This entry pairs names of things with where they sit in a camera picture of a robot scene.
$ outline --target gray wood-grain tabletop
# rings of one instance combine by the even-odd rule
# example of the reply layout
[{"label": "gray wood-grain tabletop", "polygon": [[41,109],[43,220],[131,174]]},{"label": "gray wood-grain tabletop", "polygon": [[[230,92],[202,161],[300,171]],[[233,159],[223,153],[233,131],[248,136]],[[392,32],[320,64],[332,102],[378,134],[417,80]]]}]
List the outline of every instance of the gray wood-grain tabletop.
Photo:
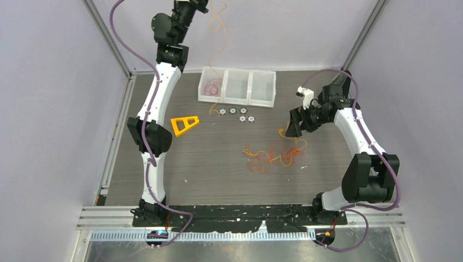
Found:
[{"label": "gray wood-grain tabletop", "polygon": [[[325,124],[314,133],[303,133],[305,154],[289,167],[272,165],[268,172],[252,172],[242,151],[267,151],[274,141],[288,146],[279,128],[286,127],[289,111],[302,104],[295,91],[313,72],[277,72],[274,108],[248,106],[254,123],[240,123],[237,115],[209,115],[211,103],[198,102],[201,74],[183,74],[174,88],[165,115],[165,127],[172,132],[170,119],[198,116],[199,125],[184,135],[174,136],[164,168],[167,203],[206,204],[287,204],[311,203],[319,192],[341,184],[351,156],[341,132]],[[318,95],[335,74],[316,76],[307,87]],[[136,116],[150,88],[153,76],[138,75],[128,109]],[[218,104],[215,108],[240,108]],[[124,128],[112,174],[106,205],[137,205],[143,191],[143,165],[138,147]]]}]

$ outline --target light purple wall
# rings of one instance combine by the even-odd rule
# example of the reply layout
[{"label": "light purple wall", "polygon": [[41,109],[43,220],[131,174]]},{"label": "light purple wall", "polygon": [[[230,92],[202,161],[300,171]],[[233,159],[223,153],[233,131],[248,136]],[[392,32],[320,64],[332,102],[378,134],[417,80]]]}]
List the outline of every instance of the light purple wall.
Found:
[{"label": "light purple wall", "polygon": [[[109,22],[116,0],[95,1]],[[222,48],[223,31],[209,31],[221,0],[209,0],[209,13],[197,12],[184,44],[190,47],[186,69],[202,69],[213,52]],[[228,29],[227,46],[217,55],[216,67],[259,69],[321,69],[340,67],[357,39],[376,0],[228,0],[220,17]],[[151,20],[157,13],[171,15],[173,0],[125,1],[114,14],[121,38],[151,62],[157,44]],[[120,48],[130,69],[151,71],[142,61]]]},{"label": "light purple wall", "polygon": [[126,77],[82,1],[0,10],[0,261],[63,262]]},{"label": "light purple wall", "polygon": [[418,261],[461,261],[463,2],[390,1],[352,65],[379,143],[401,161]]}]

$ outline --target white storage bin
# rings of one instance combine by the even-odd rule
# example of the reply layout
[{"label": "white storage bin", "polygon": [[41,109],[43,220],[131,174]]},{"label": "white storage bin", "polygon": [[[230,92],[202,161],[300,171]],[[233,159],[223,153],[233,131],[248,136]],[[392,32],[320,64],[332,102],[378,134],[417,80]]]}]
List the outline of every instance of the white storage bin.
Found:
[{"label": "white storage bin", "polygon": [[203,69],[198,101],[274,107],[276,73],[229,68]]},{"label": "white storage bin", "polygon": [[227,70],[223,86],[225,96],[223,103],[235,105],[247,105],[250,74],[248,70]]},{"label": "white storage bin", "polygon": [[210,67],[203,69],[198,86],[198,101],[216,103],[222,96],[225,69],[214,68],[214,70]]},{"label": "white storage bin", "polygon": [[274,107],[275,102],[275,72],[252,71],[250,81],[252,81],[251,98],[248,105]]}]

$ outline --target purple cable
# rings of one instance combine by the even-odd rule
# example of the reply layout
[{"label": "purple cable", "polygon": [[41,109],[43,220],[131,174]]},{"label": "purple cable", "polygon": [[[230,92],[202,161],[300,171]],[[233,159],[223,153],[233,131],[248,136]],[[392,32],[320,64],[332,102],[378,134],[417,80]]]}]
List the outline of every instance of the purple cable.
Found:
[{"label": "purple cable", "polygon": [[[145,112],[145,118],[143,119],[143,125],[141,126],[141,130],[145,130],[145,127],[146,127],[146,120],[148,119],[148,115],[150,114],[150,109],[151,109],[151,106],[153,105],[153,102],[155,100],[155,97],[156,97],[156,94],[158,93],[158,89],[159,89],[159,80],[160,80],[160,77],[159,77],[159,72],[158,70],[156,69],[156,67],[150,63],[150,61],[146,60],[143,58],[143,56],[140,56],[139,54],[137,54],[135,51],[133,51],[128,45],[126,45],[126,43],[124,43],[124,41],[122,41],[122,39],[119,37],[119,35],[117,34],[116,32],[116,29],[114,28],[114,22],[112,20],[112,17],[114,16],[114,11],[116,10],[116,8],[122,3],[124,2],[125,0],[119,0],[117,1],[111,8],[111,12],[109,13],[109,24],[111,26],[111,30],[112,30],[112,33],[114,34],[114,36],[116,37],[117,41],[119,41],[119,43],[121,43],[121,45],[127,49],[127,51],[129,51],[130,53],[132,53],[132,55],[136,56],[138,59],[142,60],[143,62],[145,62],[149,67],[151,67],[151,69],[153,69],[153,71],[155,72],[155,77],[156,77],[156,88],[155,88],[155,91],[153,92],[153,96],[151,97],[150,99],[150,102],[148,103],[148,107],[146,108],[146,112]],[[155,159],[155,156],[153,155],[153,151],[151,151],[151,148],[149,147],[148,145],[148,142],[146,140],[146,134],[145,132],[141,132],[141,138],[143,139],[143,144],[145,144],[146,146],[146,149],[148,150],[148,153],[150,154],[150,157],[151,157],[151,163],[153,163],[153,166],[156,167],[156,159]]]},{"label": "purple cable", "polygon": [[150,114],[150,110],[151,110],[151,106],[153,105],[153,102],[155,100],[155,97],[156,97],[156,94],[158,92],[158,89],[159,89],[159,80],[160,80],[160,77],[159,77],[159,72],[158,70],[156,69],[156,67],[150,63],[150,61],[144,59],[142,56],[140,56],[139,54],[137,54],[135,51],[133,51],[129,46],[126,45],[126,43],[124,43],[124,41],[122,41],[122,39],[119,37],[119,35],[117,34],[116,32],[116,29],[114,28],[114,22],[113,22],[113,16],[114,16],[114,11],[116,10],[116,8],[122,3],[124,2],[125,0],[118,0],[111,8],[111,12],[109,14],[109,24],[111,26],[111,30],[114,34],[114,36],[116,37],[117,41],[119,41],[119,43],[121,43],[121,45],[123,47],[125,47],[130,53],[132,53],[132,55],[136,56],[137,58],[139,58],[140,60],[142,60],[143,62],[145,62],[149,67],[151,67],[151,69],[153,69],[153,71],[155,72],[155,77],[156,77],[156,88],[155,88],[155,91],[153,92],[153,95],[151,96],[151,99],[150,99],[150,102],[148,103],[148,106],[146,108],[146,112],[145,112],[145,117],[143,119],[143,123],[141,125],[141,130],[143,130],[143,132],[141,132],[141,138],[143,139],[143,144],[145,145],[146,149],[148,150],[148,153],[150,154],[150,159],[148,159],[148,163],[146,164],[146,171],[145,171],[145,182],[146,182],[146,186],[148,188],[148,191],[150,192],[150,195],[151,197],[153,197],[153,199],[155,200],[155,202],[162,208],[172,212],[172,213],[177,213],[177,214],[181,214],[181,215],[188,215],[189,216],[189,220],[188,222],[183,226],[183,228],[180,230],[180,232],[175,235],[171,240],[169,240],[168,242],[160,245],[160,247],[165,247],[165,246],[168,246],[170,245],[174,240],[176,240],[180,234],[182,234],[185,229],[190,225],[191,221],[193,220],[193,213],[190,213],[190,212],[183,212],[183,211],[179,211],[179,210],[175,210],[175,209],[171,209],[167,206],[165,206],[164,204],[162,204],[155,196],[155,194],[153,193],[153,191],[151,190],[151,186],[150,186],[150,181],[149,181],[149,178],[148,178],[148,170],[150,169],[150,162],[153,164],[154,167],[156,167],[156,159],[155,159],[155,156],[153,155],[153,152],[151,151],[151,148],[148,144],[148,141],[146,140],[146,134],[145,134],[145,128],[146,128],[146,121],[148,119],[148,115]]},{"label": "purple cable", "polygon": [[[327,68],[327,69],[322,69],[320,71],[317,71],[315,72],[315,74],[311,75],[309,78],[307,78],[307,80],[305,80],[305,82],[303,83],[302,87],[305,87],[305,85],[307,84],[307,82],[312,79],[312,77],[314,77],[315,75],[317,75],[318,73],[321,73],[321,72],[325,72],[325,71],[332,71],[332,72],[338,72],[338,73],[341,73],[341,74],[344,74],[346,75],[348,78],[350,78],[352,80],[352,82],[354,82],[354,85],[355,85],[355,98],[354,98],[354,103],[352,104],[352,113],[354,115],[355,118],[358,117],[357,115],[357,110],[355,109],[355,106],[357,105],[357,100],[358,100],[358,97],[359,97],[359,85],[357,83],[357,81],[355,80],[354,77],[352,77],[351,75],[347,74],[346,72],[342,71],[342,70],[339,70],[339,69],[334,69],[334,68]],[[394,183],[395,183],[395,187],[396,187],[396,198],[395,198],[395,201],[394,203],[391,205],[391,206],[388,206],[388,207],[377,207],[377,206],[372,206],[372,205],[368,205],[368,204],[351,204],[351,205],[347,205],[345,207],[342,208],[343,209],[348,209],[348,208],[351,208],[351,207],[354,207],[354,206],[363,206],[363,207],[369,207],[371,209],[375,209],[375,210],[379,210],[379,211],[390,211],[394,208],[396,208],[398,205],[399,205],[399,201],[400,201],[400,197],[401,197],[401,191],[400,191],[400,185],[399,185],[399,180],[397,179],[397,174],[395,173],[394,169],[392,168],[392,166],[389,164],[389,162],[384,158],[384,156],[380,153],[380,151],[378,149],[376,149],[376,147],[374,145],[371,144],[371,139],[370,137],[368,136],[368,134],[366,133],[365,131],[365,128],[363,127],[363,125],[361,124],[360,121],[356,121],[357,125],[359,126],[359,129],[362,133],[362,135],[364,136],[365,140],[368,142],[368,144],[371,146],[371,149],[373,149],[373,151],[375,152],[375,154],[377,154],[379,156],[379,158],[381,159],[381,161],[384,163],[384,165],[386,166],[386,168],[389,170],[389,172],[391,173],[392,175],[392,178],[394,180]]]},{"label": "purple cable", "polygon": [[[351,75],[347,74],[346,72],[342,71],[342,70],[339,70],[339,69],[334,69],[334,68],[327,68],[327,69],[322,69],[320,71],[317,71],[315,72],[315,74],[309,76],[305,82],[302,84],[302,87],[305,87],[305,85],[307,84],[307,82],[312,79],[312,77],[314,77],[315,75],[321,73],[321,72],[325,72],[325,71],[332,71],[332,72],[338,72],[338,73],[341,73],[341,74],[344,74],[345,76],[347,76],[348,78],[350,78],[352,80],[352,82],[354,82],[354,85],[355,85],[355,98],[354,98],[354,103],[352,104],[352,113],[354,115],[354,117],[357,119],[358,117],[358,114],[357,114],[357,110],[355,109],[356,105],[357,105],[357,100],[359,98],[359,85],[357,83],[357,81],[355,80],[354,77],[352,77]],[[347,248],[347,249],[342,249],[342,248],[336,248],[336,247],[327,247],[328,249],[330,250],[333,250],[333,251],[338,251],[338,252],[346,252],[346,251],[351,251],[351,250],[354,250],[358,247],[360,247],[361,244],[363,244],[363,242],[365,242],[365,239],[366,239],[366,236],[368,235],[368,221],[366,219],[366,217],[356,211],[356,210],[352,210],[352,209],[349,209],[351,207],[355,207],[355,206],[362,206],[362,207],[368,207],[368,208],[371,208],[371,209],[375,209],[375,210],[379,210],[379,211],[390,211],[394,208],[396,208],[398,205],[399,205],[399,201],[400,201],[400,197],[401,197],[401,191],[400,191],[400,185],[399,185],[399,180],[397,179],[397,174],[395,173],[394,169],[392,168],[392,166],[389,164],[389,162],[385,159],[385,157],[380,153],[380,151],[372,144],[372,141],[370,139],[370,137],[368,136],[368,134],[366,133],[366,130],[365,128],[363,127],[363,125],[361,124],[360,121],[356,121],[357,125],[359,126],[359,129],[362,133],[362,135],[364,136],[365,140],[368,142],[368,144],[370,145],[371,149],[373,149],[373,151],[375,152],[376,155],[379,156],[379,158],[381,159],[381,161],[384,163],[384,165],[386,166],[386,168],[389,170],[389,172],[391,173],[392,175],[392,178],[394,180],[394,183],[395,183],[395,187],[396,187],[396,198],[394,200],[394,203],[392,203],[392,205],[388,206],[388,207],[377,207],[377,206],[372,206],[372,205],[369,205],[369,204],[362,204],[362,203],[358,203],[358,204],[351,204],[351,205],[347,205],[347,206],[344,206],[341,208],[341,210],[344,210],[344,211],[351,211],[351,212],[354,212],[354,213],[357,213],[359,215],[361,215],[363,217],[363,219],[365,220],[365,224],[366,224],[366,230],[365,230],[365,235],[363,236],[362,240],[360,241],[360,243],[358,243],[357,245],[355,245],[354,247],[351,247],[351,248]]]},{"label": "purple cable", "polygon": [[[348,252],[348,251],[352,251],[354,249],[357,249],[358,247],[360,247],[366,240],[366,236],[368,236],[368,231],[369,231],[369,226],[368,226],[368,220],[366,219],[365,215],[360,213],[359,211],[357,210],[353,210],[353,209],[344,209],[344,211],[349,211],[349,212],[354,212],[358,215],[360,215],[361,217],[363,217],[363,219],[365,220],[365,235],[362,237],[362,239],[360,240],[360,242],[351,247],[351,248],[337,248],[337,247],[332,247],[332,246],[326,246],[327,249],[329,250],[333,250],[333,251],[337,251],[337,252]],[[325,246],[325,244],[323,243],[323,240],[325,239],[325,237],[323,237],[323,239],[321,241],[318,241],[318,240],[315,240],[315,242],[321,246]]]}]

